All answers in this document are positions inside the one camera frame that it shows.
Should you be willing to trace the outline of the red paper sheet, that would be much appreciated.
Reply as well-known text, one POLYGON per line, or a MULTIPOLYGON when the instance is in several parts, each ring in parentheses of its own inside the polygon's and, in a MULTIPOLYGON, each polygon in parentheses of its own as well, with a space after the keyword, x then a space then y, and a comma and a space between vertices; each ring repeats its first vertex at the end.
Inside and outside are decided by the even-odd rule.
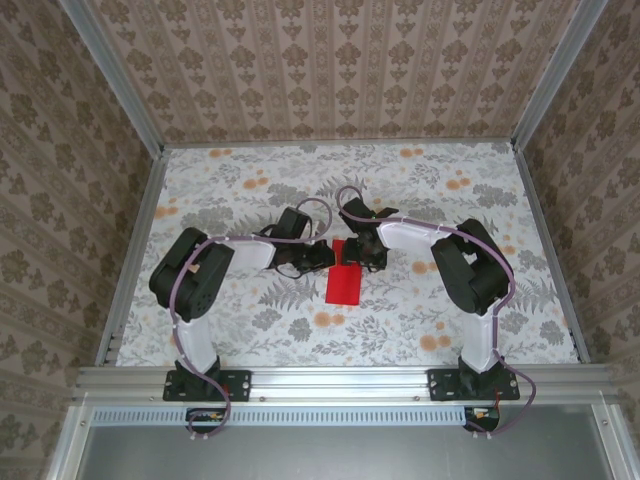
POLYGON ((334 239, 332 250, 336 263, 328 270, 325 301, 327 304, 358 306, 360 303, 362 268, 357 263, 343 262, 345 241, 334 239))

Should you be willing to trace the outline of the floral patterned table cover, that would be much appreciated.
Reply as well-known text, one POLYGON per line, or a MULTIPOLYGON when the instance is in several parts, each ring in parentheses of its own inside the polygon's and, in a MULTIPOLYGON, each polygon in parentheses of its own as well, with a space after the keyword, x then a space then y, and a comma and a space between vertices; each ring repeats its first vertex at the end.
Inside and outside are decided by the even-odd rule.
MULTIPOLYGON (((427 222, 479 220, 514 270, 515 297, 500 312, 499 349, 513 364, 575 363, 567 324, 516 158, 506 142, 374 143, 189 148, 166 152, 117 364, 169 366, 177 358, 171 319, 150 275, 179 234, 246 235, 302 206, 329 239, 349 236, 337 191, 368 207, 397 208, 427 222)), ((463 318, 428 252, 393 251, 364 272, 357 305, 325 299, 327 275, 230 273, 207 319, 227 366, 408 366, 453 364, 463 318)))

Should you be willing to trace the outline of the small black controller board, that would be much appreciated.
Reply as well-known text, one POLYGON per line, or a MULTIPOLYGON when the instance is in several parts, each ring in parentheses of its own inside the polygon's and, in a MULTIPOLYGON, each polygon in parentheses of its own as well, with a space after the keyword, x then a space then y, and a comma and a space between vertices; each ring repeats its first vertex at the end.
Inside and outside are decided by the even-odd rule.
POLYGON ((210 435, 224 423, 226 409, 217 408, 192 408, 185 413, 186 428, 198 435, 210 435))
POLYGON ((466 407, 464 429, 469 432, 493 432, 500 422, 498 407, 466 407))

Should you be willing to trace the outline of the grey metal panel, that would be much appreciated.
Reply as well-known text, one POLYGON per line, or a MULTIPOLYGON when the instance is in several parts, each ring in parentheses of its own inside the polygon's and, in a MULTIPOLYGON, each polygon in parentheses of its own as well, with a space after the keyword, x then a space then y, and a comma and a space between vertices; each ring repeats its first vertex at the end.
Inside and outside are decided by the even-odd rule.
POLYGON ((591 433, 451 427, 236 427, 209 440, 182 428, 98 427, 78 480, 613 480, 591 433))

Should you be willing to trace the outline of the long aluminium mounting rail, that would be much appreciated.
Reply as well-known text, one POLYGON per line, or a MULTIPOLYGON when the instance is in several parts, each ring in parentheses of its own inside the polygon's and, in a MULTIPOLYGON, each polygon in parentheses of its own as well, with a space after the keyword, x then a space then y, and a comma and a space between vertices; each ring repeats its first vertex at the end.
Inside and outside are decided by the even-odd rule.
MULTIPOLYGON (((427 405, 428 366, 251 367, 249 404, 302 406, 427 405)), ((534 404, 614 404, 617 390, 598 364, 518 365, 537 386, 534 404)), ((86 367, 72 402, 87 405, 161 406, 167 367, 86 367)))

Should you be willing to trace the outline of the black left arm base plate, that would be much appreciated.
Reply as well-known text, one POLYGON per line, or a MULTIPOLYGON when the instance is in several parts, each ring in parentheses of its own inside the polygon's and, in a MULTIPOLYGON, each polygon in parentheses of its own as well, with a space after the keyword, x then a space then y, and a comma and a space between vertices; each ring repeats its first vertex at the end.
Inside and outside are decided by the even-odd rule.
MULTIPOLYGON (((247 402, 250 398, 252 372, 249 370, 219 370, 213 379, 231 401, 247 402)), ((162 398, 167 402, 223 402, 222 394, 209 382, 178 365, 167 373, 162 398)))

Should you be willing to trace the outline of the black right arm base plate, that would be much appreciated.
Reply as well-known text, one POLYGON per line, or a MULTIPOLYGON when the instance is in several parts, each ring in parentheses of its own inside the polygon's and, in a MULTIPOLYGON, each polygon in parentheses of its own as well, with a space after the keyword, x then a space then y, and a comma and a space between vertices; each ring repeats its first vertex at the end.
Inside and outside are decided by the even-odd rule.
POLYGON ((434 401, 492 401, 521 398, 515 375, 500 369, 478 374, 460 369, 427 372, 430 398, 434 401))

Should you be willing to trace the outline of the aluminium table side rail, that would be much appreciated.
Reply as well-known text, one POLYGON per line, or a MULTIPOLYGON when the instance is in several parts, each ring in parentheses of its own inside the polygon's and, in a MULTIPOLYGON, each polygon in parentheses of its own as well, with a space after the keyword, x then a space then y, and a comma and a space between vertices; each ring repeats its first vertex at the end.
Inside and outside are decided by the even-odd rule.
POLYGON ((155 209, 162 190, 167 169, 167 149, 162 147, 154 158, 140 208, 132 230, 129 246, 112 299, 94 365, 103 367, 117 360, 111 344, 122 338, 133 301, 136 284, 144 259, 147 239, 150 234, 155 209))
POLYGON ((556 250, 554 248, 551 235, 549 233, 548 226, 545 221, 544 213, 537 196, 535 185, 529 172, 524 153, 521 149, 515 148, 514 157, 521 180, 523 182, 525 193, 531 207, 541 245, 547 259, 547 264, 549 266, 550 273, 556 287, 558 299, 567 321, 569 334, 572 339, 574 349, 576 350, 577 358, 580 363, 590 363, 591 357, 581 331, 580 323, 576 315, 573 302, 571 300, 571 296, 556 254, 556 250))

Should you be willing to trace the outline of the slanted aluminium frame post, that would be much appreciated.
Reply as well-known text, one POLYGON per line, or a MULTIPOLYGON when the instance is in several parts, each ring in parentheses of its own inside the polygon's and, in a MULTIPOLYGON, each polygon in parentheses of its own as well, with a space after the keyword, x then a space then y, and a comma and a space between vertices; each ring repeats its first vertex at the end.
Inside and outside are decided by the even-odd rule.
POLYGON ((164 141, 159 129, 147 112, 142 96, 129 78, 126 62, 118 57, 116 49, 91 11, 87 0, 60 0, 94 62, 100 68, 140 140, 156 160, 162 155, 164 141))
POLYGON ((516 152, 532 138, 608 0, 581 0, 511 136, 516 152))

